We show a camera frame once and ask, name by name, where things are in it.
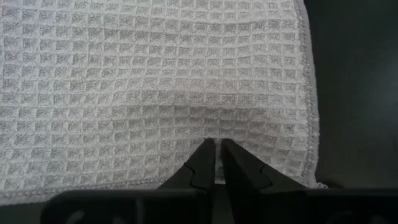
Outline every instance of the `waffle texture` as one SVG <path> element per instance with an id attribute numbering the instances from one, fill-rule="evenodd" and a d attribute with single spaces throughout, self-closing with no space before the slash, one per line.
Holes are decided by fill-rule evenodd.
<path id="1" fill-rule="evenodd" d="M 1 0 L 1 10 L 0 204 L 156 186 L 204 138 L 234 139 L 316 186 L 302 0 Z"/>

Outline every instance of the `dark background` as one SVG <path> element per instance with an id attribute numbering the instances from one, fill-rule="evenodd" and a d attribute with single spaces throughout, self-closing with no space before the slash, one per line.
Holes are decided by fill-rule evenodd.
<path id="1" fill-rule="evenodd" d="M 318 181 L 398 187 L 398 1 L 305 3 L 320 114 Z M 0 223 L 38 223 L 42 206 L 0 207 Z"/>

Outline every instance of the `white towel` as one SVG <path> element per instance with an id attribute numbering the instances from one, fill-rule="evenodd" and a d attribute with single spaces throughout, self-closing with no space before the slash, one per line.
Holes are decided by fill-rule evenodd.
<path id="1" fill-rule="evenodd" d="M 302 0 L 2 0 L 0 204 L 159 185 L 231 138 L 314 187 Z"/>

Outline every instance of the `gray surface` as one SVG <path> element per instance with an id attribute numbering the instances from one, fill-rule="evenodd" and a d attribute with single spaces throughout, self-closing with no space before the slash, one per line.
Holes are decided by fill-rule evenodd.
<path id="1" fill-rule="evenodd" d="M 320 112 L 318 179 L 343 187 L 398 187 L 398 2 L 306 4 Z M 0 207 L 0 223 L 38 223 L 41 207 Z M 220 217 L 216 223 L 229 223 Z"/>
<path id="2" fill-rule="evenodd" d="M 216 185 L 213 191 L 213 223 L 234 224 L 225 185 Z"/>

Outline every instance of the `waffle weave towel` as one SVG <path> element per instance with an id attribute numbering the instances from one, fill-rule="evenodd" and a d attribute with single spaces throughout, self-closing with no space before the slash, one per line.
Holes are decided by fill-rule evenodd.
<path id="1" fill-rule="evenodd" d="M 302 0 L 1 0 L 1 9 L 0 204 L 156 186 L 207 137 L 234 139 L 316 185 Z"/>

